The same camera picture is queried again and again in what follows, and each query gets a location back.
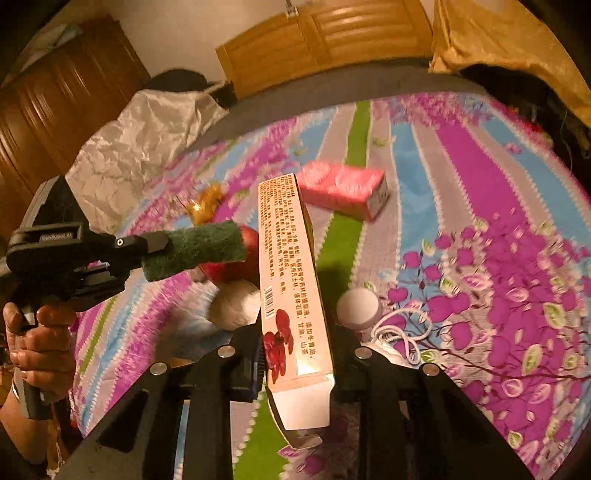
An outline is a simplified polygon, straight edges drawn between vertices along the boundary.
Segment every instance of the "green scouring pad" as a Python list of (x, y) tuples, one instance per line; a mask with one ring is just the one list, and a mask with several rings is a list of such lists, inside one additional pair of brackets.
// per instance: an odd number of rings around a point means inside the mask
[(187, 230), (166, 232), (168, 245), (142, 261), (148, 281), (172, 277), (201, 263), (246, 260), (242, 234), (234, 222), (207, 223)]

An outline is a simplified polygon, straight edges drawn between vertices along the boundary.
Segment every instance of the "white jar lid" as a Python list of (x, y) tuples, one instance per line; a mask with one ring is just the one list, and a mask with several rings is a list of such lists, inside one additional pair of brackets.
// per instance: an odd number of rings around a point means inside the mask
[(352, 288), (341, 295), (336, 304), (339, 323), (352, 330), (373, 327), (382, 315), (377, 294), (368, 288)]

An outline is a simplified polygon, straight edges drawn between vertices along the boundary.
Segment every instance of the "silver satin cloth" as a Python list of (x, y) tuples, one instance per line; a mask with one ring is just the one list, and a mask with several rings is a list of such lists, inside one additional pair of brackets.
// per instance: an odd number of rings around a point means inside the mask
[(141, 90), (84, 144), (66, 180), (94, 231), (115, 233), (176, 155), (228, 111), (208, 92)]

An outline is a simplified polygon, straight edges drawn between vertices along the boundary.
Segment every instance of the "yellow curtain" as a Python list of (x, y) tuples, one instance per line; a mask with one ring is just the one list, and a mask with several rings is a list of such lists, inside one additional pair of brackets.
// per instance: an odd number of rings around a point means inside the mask
[(478, 3), (436, 0), (430, 71), (450, 73), (484, 63), (528, 72), (591, 127), (591, 90), (552, 31), (517, 0)]

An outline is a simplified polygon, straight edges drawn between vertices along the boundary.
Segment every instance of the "finger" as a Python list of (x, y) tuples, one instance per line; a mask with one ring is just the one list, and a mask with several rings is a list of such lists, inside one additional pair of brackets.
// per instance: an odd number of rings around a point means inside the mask
[(70, 350), (70, 332), (67, 327), (45, 327), (29, 330), (24, 336), (24, 348), (35, 352)]
[(55, 393), (64, 398), (71, 389), (74, 381), (74, 372), (47, 372), (43, 370), (30, 370), (21, 372), (22, 378), (33, 387)]
[(17, 305), (15, 303), (7, 303), (2, 310), (2, 315), (4, 317), (6, 329), (15, 335), (19, 334), (24, 319), (22, 318), (21, 311)]
[(66, 303), (44, 305), (37, 310), (37, 321), (46, 327), (70, 326), (76, 321), (76, 312)]
[(47, 370), (65, 373), (76, 369), (74, 355), (70, 352), (48, 351), (39, 353), (31, 350), (20, 350), (11, 352), (10, 360), (21, 370)]

